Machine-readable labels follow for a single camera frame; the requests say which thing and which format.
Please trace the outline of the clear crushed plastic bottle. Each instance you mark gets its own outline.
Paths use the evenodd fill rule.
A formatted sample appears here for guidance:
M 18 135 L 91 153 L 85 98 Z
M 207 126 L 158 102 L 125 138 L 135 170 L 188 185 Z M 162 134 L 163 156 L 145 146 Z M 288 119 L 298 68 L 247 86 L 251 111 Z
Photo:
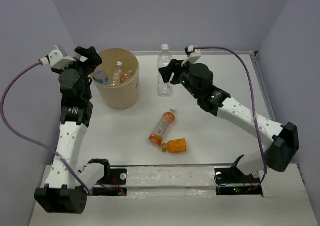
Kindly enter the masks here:
M 173 95 L 172 85 L 169 83 L 167 66 L 173 59 L 168 44 L 161 45 L 161 53 L 158 56 L 158 78 L 157 78 L 157 94 L 162 97 L 169 97 Z

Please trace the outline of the clear bottle blue cap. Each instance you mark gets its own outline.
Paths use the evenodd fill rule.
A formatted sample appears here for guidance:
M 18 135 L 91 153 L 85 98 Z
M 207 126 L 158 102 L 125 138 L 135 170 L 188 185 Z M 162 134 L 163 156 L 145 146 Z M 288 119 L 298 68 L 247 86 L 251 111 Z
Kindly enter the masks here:
M 93 78 L 100 84 L 108 84 L 108 74 L 104 69 L 96 69 L 93 73 Z

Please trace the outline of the orange bottle with white cap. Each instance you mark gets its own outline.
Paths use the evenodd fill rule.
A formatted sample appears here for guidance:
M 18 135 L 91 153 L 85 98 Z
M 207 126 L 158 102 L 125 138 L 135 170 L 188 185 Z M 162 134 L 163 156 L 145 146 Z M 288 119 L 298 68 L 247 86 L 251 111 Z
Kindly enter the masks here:
M 131 79 L 131 77 L 134 75 L 133 70 L 129 70 L 126 73 L 123 73 L 120 78 L 119 78 L 119 82 L 122 84 L 126 81 L 128 81 L 129 79 Z

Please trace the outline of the tall orange juice bottle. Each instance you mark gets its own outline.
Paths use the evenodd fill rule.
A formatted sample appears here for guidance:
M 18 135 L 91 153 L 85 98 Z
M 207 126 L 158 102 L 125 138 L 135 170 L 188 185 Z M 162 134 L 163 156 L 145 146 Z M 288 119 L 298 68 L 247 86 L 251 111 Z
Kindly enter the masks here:
M 168 129 L 172 125 L 172 123 L 175 121 L 176 118 L 176 111 L 175 109 L 169 109 L 166 111 L 160 121 L 158 122 L 157 126 L 149 136 L 148 140 L 151 144 L 160 146 Z

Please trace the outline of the short orange bottle yellow cap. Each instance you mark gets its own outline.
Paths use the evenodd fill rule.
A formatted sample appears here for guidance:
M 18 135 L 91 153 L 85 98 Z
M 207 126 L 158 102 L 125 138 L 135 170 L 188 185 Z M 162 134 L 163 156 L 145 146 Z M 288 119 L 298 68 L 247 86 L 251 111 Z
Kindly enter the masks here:
M 187 142 L 184 138 L 170 140 L 160 145 L 162 152 L 185 153 L 187 152 Z

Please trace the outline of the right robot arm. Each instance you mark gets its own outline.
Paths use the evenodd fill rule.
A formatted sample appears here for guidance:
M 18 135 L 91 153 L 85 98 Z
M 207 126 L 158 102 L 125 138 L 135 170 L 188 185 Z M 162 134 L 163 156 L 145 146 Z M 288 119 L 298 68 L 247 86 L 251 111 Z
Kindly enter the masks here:
M 228 92 L 213 84 L 214 74 L 203 63 L 172 59 L 159 68 L 164 82 L 182 84 L 206 112 L 224 119 L 257 138 L 259 151 L 239 156 L 221 173 L 224 183 L 238 183 L 264 169 L 284 172 L 300 148 L 298 128 L 254 114 Z

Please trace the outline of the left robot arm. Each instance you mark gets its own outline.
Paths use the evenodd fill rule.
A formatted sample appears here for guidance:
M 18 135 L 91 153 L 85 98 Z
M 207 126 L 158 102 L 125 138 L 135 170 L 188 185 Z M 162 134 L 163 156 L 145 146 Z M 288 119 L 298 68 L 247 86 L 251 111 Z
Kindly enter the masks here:
M 82 141 L 93 112 L 90 74 L 103 61 L 93 46 L 78 46 L 75 52 L 86 60 L 68 56 L 61 46 L 55 46 L 41 59 L 59 74 L 62 94 L 55 157 L 44 185 L 34 193 L 37 203 L 48 213 L 83 213 L 92 188 L 98 183 L 108 182 L 111 177 L 107 159 L 91 159 L 83 171 L 76 171 Z

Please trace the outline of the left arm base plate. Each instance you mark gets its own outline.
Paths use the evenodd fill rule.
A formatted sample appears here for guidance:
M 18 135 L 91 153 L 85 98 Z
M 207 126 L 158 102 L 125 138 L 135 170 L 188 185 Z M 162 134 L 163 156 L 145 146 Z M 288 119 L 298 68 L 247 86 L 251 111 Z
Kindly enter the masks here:
M 126 168 L 112 167 L 110 176 L 103 177 L 92 189 L 93 196 L 127 196 Z

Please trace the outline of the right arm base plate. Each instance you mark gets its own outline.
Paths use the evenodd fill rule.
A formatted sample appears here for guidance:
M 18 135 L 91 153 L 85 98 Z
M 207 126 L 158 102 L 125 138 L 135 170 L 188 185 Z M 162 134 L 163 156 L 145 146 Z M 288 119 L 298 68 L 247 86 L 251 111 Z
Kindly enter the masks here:
M 216 195 L 260 195 L 263 196 L 259 173 L 250 175 L 233 175 L 229 167 L 218 167 L 214 169 L 214 181 L 216 184 Z

